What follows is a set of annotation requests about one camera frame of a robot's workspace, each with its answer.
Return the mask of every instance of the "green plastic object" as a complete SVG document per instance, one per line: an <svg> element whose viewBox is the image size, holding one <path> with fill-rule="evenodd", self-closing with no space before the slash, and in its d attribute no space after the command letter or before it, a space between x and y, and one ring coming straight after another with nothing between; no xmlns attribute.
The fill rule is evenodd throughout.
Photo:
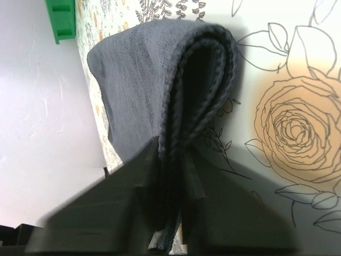
<svg viewBox="0 0 341 256"><path fill-rule="evenodd" d="M45 0L55 43L76 37L75 0Z"/></svg>

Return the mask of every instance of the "white wall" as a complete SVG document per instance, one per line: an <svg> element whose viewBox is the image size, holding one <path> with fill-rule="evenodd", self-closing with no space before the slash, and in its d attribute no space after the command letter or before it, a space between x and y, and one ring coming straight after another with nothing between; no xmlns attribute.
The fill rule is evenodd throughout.
<svg viewBox="0 0 341 256"><path fill-rule="evenodd" d="M55 44L44 0L0 6L0 225L34 225L105 162L76 41Z"/></svg>

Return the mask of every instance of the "line-drawn flower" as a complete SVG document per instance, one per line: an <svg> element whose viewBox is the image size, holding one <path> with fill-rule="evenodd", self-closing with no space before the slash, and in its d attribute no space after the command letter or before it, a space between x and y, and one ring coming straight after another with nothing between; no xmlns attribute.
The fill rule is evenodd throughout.
<svg viewBox="0 0 341 256"><path fill-rule="evenodd" d="M326 231L332 231L341 234L341 211L333 211L323 215L314 222L314 226L318 226Z"/></svg>
<svg viewBox="0 0 341 256"><path fill-rule="evenodd" d="M278 71L287 62L287 40L287 31L281 24L269 23L268 30L250 33L237 45L240 55L252 66L264 71Z"/></svg>
<svg viewBox="0 0 341 256"><path fill-rule="evenodd" d="M341 196L341 82L310 72L273 83L256 108L255 130L277 174Z"/></svg>

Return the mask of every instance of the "folded cloth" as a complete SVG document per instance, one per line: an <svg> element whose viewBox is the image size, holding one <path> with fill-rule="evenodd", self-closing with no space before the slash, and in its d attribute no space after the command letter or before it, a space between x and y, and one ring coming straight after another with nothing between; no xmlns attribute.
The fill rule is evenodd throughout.
<svg viewBox="0 0 341 256"><path fill-rule="evenodd" d="M172 247L179 218L182 152L227 99L238 72L237 44L219 25L154 20L106 37L87 56L102 93L109 140L123 163L159 136L167 217L157 247Z"/></svg>

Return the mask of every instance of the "rose drawing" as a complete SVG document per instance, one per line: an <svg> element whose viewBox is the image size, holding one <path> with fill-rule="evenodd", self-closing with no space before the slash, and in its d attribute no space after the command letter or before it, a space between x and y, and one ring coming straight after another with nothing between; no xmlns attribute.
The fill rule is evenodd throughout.
<svg viewBox="0 0 341 256"><path fill-rule="evenodd" d="M310 72L273 83L256 108L255 130L278 175L341 196L341 82Z"/></svg>

